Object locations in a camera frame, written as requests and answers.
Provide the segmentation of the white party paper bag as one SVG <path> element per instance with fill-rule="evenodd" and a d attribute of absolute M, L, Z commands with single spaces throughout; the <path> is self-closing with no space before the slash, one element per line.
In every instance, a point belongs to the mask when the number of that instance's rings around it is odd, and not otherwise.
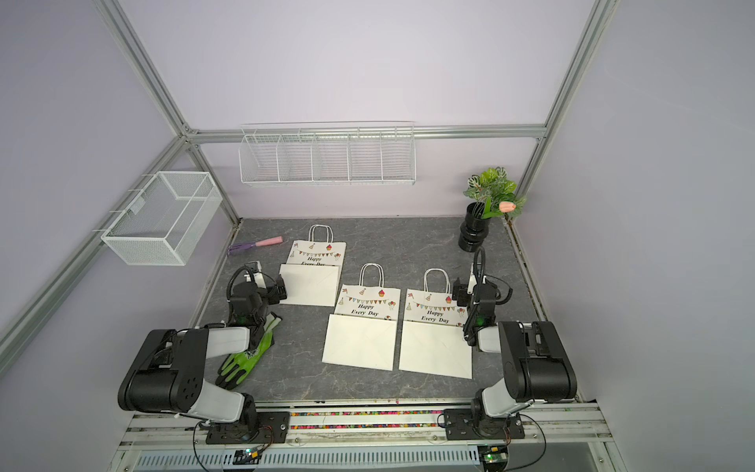
<path fill-rule="evenodd" d="M 427 269 L 423 285 L 406 294 L 399 369 L 472 379 L 472 349 L 463 335 L 467 310 L 452 299 L 450 279 L 443 269 Z"/>

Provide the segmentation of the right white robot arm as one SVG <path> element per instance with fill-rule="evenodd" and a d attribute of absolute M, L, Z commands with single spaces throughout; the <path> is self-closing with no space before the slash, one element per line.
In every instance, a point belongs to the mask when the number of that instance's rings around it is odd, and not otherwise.
<path fill-rule="evenodd" d="M 464 340 L 482 352 L 499 354 L 503 377 L 481 389 L 467 408 L 446 409 L 442 426 L 450 441 L 522 439 L 521 412 L 537 401 L 562 402 L 577 395 L 576 373 L 551 322 L 499 322 L 501 294 L 495 283 L 454 281 L 451 299 L 465 308 Z"/>

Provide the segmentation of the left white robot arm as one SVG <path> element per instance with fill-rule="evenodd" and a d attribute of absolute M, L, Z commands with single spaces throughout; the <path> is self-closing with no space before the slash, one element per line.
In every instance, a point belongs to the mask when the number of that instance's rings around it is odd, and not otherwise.
<path fill-rule="evenodd" d="M 233 273 L 227 322 L 152 330 L 119 387 L 119 407 L 196 419 L 208 444 L 285 442 L 289 413 L 261 413 L 249 393 L 235 389 L 273 344 L 280 318 L 269 308 L 287 297 L 282 277 L 259 286 L 257 275 L 249 267 Z"/>

